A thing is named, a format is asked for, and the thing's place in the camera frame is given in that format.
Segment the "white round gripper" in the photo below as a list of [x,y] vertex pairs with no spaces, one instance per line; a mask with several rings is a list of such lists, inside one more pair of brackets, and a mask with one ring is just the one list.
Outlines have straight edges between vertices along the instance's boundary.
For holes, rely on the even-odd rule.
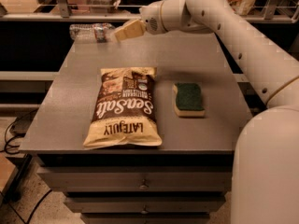
[[118,27],[114,36],[117,41],[142,36],[146,30],[153,35],[163,32],[160,21],[160,9],[162,2],[154,2],[139,9],[141,20],[127,21],[123,26]]

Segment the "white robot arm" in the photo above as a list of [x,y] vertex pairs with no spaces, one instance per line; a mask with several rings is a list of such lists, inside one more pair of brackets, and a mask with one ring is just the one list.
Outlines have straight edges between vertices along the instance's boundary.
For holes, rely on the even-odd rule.
[[237,140],[231,224],[299,224],[299,62],[227,0],[163,0],[142,7],[140,14],[117,29],[117,40],[211,31],[266,106]]

